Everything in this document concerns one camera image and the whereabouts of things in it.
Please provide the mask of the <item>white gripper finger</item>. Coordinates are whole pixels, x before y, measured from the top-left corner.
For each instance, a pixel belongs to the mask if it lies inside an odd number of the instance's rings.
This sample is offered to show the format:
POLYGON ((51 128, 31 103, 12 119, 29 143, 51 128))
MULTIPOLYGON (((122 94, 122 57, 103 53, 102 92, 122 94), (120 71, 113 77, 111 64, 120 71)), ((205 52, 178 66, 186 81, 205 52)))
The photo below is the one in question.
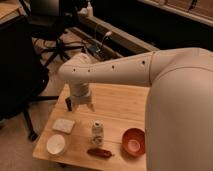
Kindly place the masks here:
POLYGON ((72 112, 75 112, 77 110, 77 104, 72 104, 72 112))
POLYGON ((88 108, 89 108, 92 112, 95 111, 94 105, 93 105, 92 103, 89 103, 87 106, 88 106, 88 108))

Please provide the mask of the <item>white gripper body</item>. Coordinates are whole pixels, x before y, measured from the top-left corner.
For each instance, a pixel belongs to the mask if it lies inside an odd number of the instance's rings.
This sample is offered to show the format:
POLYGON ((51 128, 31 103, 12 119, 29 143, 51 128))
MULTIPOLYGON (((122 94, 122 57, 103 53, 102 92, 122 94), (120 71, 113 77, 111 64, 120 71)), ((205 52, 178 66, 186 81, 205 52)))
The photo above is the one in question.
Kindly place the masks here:
POLYGON ((76 105, 89 104, 92 91, 88 83, 70 84, 70 99, 76 105))

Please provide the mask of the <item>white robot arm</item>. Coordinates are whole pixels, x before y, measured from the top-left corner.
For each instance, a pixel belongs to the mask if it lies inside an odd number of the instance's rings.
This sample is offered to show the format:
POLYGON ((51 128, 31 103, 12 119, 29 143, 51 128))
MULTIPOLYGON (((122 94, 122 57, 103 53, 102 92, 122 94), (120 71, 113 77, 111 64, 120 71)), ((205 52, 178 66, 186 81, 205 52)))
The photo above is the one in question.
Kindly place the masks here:
POLYGON ((98 63, 78 53, 59 75, 80 104, 91 98, 91 83, 147 87, 147 171, 213 171, 212 51, 159 50, 98 63))

